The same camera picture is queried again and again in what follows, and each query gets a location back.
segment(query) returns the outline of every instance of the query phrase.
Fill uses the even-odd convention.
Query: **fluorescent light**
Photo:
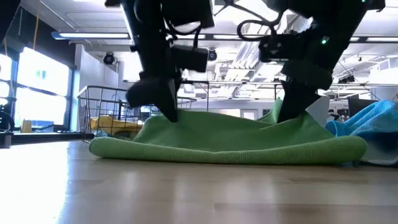
[[[367,42],[398,42],[398,37],[369,37]]]
[[[192,34],[192,35],[177,35],[177,37],[179,39],[194,39],[195,35],[194,34]],[[203,35],[203,34],[198,35],[198,39],[204,39],[204,38],[206,38],[206,35]]]
[[[129,34],[124,33],[60,33],[63,38],[87,38],[87,39],[129,39]]]
[[[214,35],[214,39],[239,40],[237,35]]]
[[[209,84],[239,85],[239,84],[242,84],[242,82],[236,82],[236,81],[229,81],[229,82],[227,82],[227,81],[209,81]]]
[[[95,3],[105,3],[106,0],[73,0],[75,2],[95,2]]]

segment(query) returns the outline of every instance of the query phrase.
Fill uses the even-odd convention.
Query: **folded cloth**
[[[263,121],[184,110],[177,123],[154,116],[133,141],[96,138],[89,149],[113,159],[214,164],[339,164],[363,156],[362,138],[335,138],[308,113],[276,124],[281,104]]]
[[[375,102],[342,123],[329,121],[325,128],[335,136],[360,136],[369,147],[362,161],[398,166],[398,103]]]

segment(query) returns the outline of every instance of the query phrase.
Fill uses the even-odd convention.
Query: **security camera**
[[[214,62],[215,60],[217,60],[216,49],[209,49],[208,61]]]
[[[113,52],[107,52],[104,57],[105,65],[114,65],[117,62],[116,58],[113,56]]]

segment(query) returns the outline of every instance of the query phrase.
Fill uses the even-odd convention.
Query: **black cable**
[[[172,36],[172,40],[178,40],[177,35],[171,32],[170,30],[166,30],[166,34],[170,34]]]
[[[201,27],[199,26],[197,31],[195,32],[195,37],[193,38],[193,48],[197,49],[198,48],[198,42],[199,42],[199,34],[201,31]]]
[[[218,12],[216,12],[216,14],[213,14],[214,17],[216,17],[221,11],[223,11],[224,9],[226,9],[229,5],[224,5]]]
[[[9,126],[10,126],[10,128],[8,130],[4,130],[4,131],[12,132],[15,128],[14,119],[4,111],[0,111],[0,118],[3,118],[3,122],[5,122],[6,124],[9,124]]]
[[[165,21],[166,21],[167,26],[170,29],[169,32],[173,33],[174,35],[176,35],[176,34],[177,35],[191,35],[191,34],[194,34],[198,29],[201,29],[201,27],[199,25],[198,27],[192,29],[191,31],[181,32],[181,31],[176,30],[175,27],[171,24],[171,22],[167,18],[165,18]]]
[[[276,30],[275,30],[274,26],[276,26],[276,25],[279,24],[280,20],[282,19],[282,16],[283,16],[283,14],[279,13],[279,14],[278,14],[278,18],[277,18],[276,20],[274,20],[274,21],[267,21],[267,20],[265,20],[265,21],[257,21],[257,20],[255,20],[255,19],[248,19],[248,20],[242,21],[242,22],[237,26],[237,28],[236,28],[236,33],[238,34],[239,38],[242,39],[242,40],[244,40],[244,41],[250,41],[250,42],[260,41],[260,40],[262,40],[263,37],[254,37],[254,38],[245,37],[245,36],[242,34],[242,27],[243,27],[245,24],[248,24],[248,23],[253,23],[253,24],[257,24],[257,25],[261,25],[261,26],[267,26],[267,27],[270,28],[271,34],[272,34],[272,35],[276,35]]]

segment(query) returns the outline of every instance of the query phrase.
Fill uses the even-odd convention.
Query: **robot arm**
[[[279,13],[276,21],[243,21],[238,35],[245,41],[259,41],[259,59],[262,62],[284,60],[282,73],[287,81],[284,104],[278,122],[294,118],[316,101],[317,89],[327,90],[331,74],[349,40],[367,10],[383,9],[385,0],[263,0]],[[226,5],[240,8],[233,0]],[[198,35],[200,29],[214,26],[209,0],[121,0],[129,33],[134,41],[131,47],[138,52],[143,71],[140,81],[127,92],[130,106],[155,104],[171,121],[176,122],[176,95],[181,84],[181,69],[204,72],[208,51],[197,46],[177,46],[168,34],[176,37],[174,26],[200,22],[189,34]],[[282,14],[290,9],[304,17],[313,17],[311,28],[299,34],[276,34],[274,26]],[[241,34],[245,23],[255,22],[269,26],[271,35],[248,39]]]

